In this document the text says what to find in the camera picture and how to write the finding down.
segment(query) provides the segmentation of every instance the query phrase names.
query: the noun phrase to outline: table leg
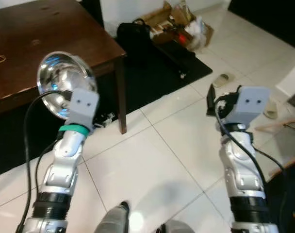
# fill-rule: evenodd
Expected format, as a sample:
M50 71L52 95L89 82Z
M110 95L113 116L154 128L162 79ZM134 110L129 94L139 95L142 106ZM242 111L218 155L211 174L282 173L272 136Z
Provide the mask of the table leg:
M125 76L124 76L124 65L123 59L119 58L114 63L115 67L115 78L118 98L118 121L120 131L122 134L126 133L126 92L125 92Z

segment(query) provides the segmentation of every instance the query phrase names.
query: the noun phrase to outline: metal bowl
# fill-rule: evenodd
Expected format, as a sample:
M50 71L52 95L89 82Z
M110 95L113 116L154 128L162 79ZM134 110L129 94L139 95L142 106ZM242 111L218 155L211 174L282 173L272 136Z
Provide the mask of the metal bowl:
M51 90L73 91L75 88L96 92L97 84L92 70L80 57L56 51L42 60L37 71L37 88L40 94ZM42 100L54 115L61 119L68 118L70 99L60 94L50 94Z

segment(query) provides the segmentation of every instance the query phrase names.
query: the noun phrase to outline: black cable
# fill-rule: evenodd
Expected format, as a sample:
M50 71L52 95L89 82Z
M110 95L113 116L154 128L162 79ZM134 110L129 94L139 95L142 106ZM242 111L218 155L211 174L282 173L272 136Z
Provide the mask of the black cable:
M263 187L264 187L264 193L265 193L265 196L267 197L267 193L266 193L266 186L267 186L267 183L266 183L266 180L265 180L265 177L264 177L264 174L262 172L262 169L261 167L259 166L258 162L256 161L255 157L243 146L241 145L237 140L236 138L234 138L230 133L229 131L225 128L224 124L222 123L221 121L221 118L220 118L220 115L219 115L219 112L218 112L218 103L223 100L221 98L218 98L215 102L215 106L214 106L214 112L215 112L215 116L216 116L216 119L217 119L217 122L219 123L222 131L230 138L230 140L232 140L240 149L242 149L249 157L250 159L252 160L252 162L254 163L256 169L258 170L259 174L260 174L260 177L262 179L262 183L263 183Z
M37 162L36 162L36 166L35 166L35 174L34 174L34 177L35 177L35 188L36 188L36 194L38 195L39 194L39 182L38 182L38 179L37 179L37 172L38 172L38 168L39 168L39 165L40 165L40 162L41 162L41 159L43 157L44 154L46 154L47 152L51 151L52 148L54 147L55 143L57 142L57 140L53 141L51 144L49 144L43 151L42 153L40 154L40 156L38 157L37 159Z
M26 112L24 123L23 123L23 133L24 133L24 144L25 144L25 156L26 156L26 166L27 166L27 179L28 179L28 195L27 195L27 202L25 206L24 213L21 217L21 221L19 225L17 226L16 233L21 233L23 230L23 226L28 214L28 210L30 207L31 202L31 173L30 173L30 156L29 156L29 139L28 139L28 122L29 122L29 116L32 108L35 106L37 102L39 102L44 96L47 96L49 94L62 94L62 91L48 91L45 92L38 97L35 98L35 100L32 101L30 106L28 107L28 110Z
M267 157L268 159L272 160L275 164L278 165L278 167L280 168L282 174L283 174L283 185L284 185L284 193L283 193L283 196L282 196L282 199L281 199L281 204L280 204L280 209L279 209L279 215L278 215L278 224L279 224L279 228L281 228L282 232L285 232L284 231L284 228L282 226L282 216L283 216L283 208L284 208L284 205L285 205L285 202L287 200L287 195L288 195L288 187L287 187L287 171L285 170L285 168L275 159L273 158L272 156L266 154L265 152L253 147L255 151L257 151L258 153L264 155L265 157Z

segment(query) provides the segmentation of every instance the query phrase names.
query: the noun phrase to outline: dark wood tabletop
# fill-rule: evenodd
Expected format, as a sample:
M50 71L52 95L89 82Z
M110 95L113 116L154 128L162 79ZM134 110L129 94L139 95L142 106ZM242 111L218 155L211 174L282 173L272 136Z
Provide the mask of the dark wood tabletop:
M31 101L45 55L67 51L90 67L126 53L75 0L38 0L0 9L0 111Z

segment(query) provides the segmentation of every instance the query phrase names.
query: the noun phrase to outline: wooden table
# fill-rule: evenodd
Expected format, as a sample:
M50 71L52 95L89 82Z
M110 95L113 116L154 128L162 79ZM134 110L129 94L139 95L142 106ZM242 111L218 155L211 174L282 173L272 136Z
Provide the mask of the wooden table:
M38 0L0 9L0 113L38 95L39 63L58 50L80 56L96 77L114 72L118 118L125 133L126 53L75 0Z

